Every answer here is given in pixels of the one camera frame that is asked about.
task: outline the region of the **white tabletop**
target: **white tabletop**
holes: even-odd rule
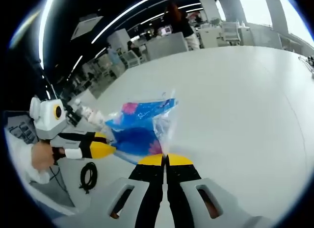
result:
[[[163,92],[179,100],[170,151],[191,159],[201,177],[236,196],[251,215],[274,221],[285,215],[314,165],[314,80],[298,55],[245,46],[179,53],[128,69],[95,106],[106,115]],[[90,195],[78,189],[87,161],[60,161],[79,209],[89,205]],[[113,155],[94,161],[100,173],[94,190],[134,168]]]

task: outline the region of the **plastic bag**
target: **plastic bag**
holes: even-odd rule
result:
[[[137,164],[145,156],[167,154],[176,105],[174,98],[125,103],[119,114],[105,123],[113,134],[115,155]]]

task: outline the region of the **glass window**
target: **glass window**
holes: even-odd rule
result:
[[[291,0],[280,0],[285,12],[289,33],[301,38],[314,47],[314,41],[309,30],[303,23],[297,10],[294,9],[289,1]]]
[[[218,8],[218,12],[220,14],[221,20],[225,21],[226,20],[225,13],[224,13],[224,10],[222,9],[222,6],[219,0],[216,1],[216,6]]]
[[[246,21],[258,25],[272,26],[266,0],[240,0]]]

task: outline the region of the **human hand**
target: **human hand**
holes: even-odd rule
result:
[[[60,148],[59,152],[64,154],[64,149]],[[52,147],[43,141],[33,145],[31,150],[31,164],[38,171],[47,170],[54,164]]]

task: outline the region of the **desk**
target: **desk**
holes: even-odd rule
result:
[[[170,152],[191,159],[201,177],[236,196],[251,215],[274,221],[285,215],[314,165],[314,81],[298,55],[247,46],[178,53],[128,69],[95,106],[108,114],[125,102],[172,91],[179,121]],[[78,186],[88,161],[60,161],[79,209],[134,168],[113,155],[94,160],[99,178],[86,195]]]

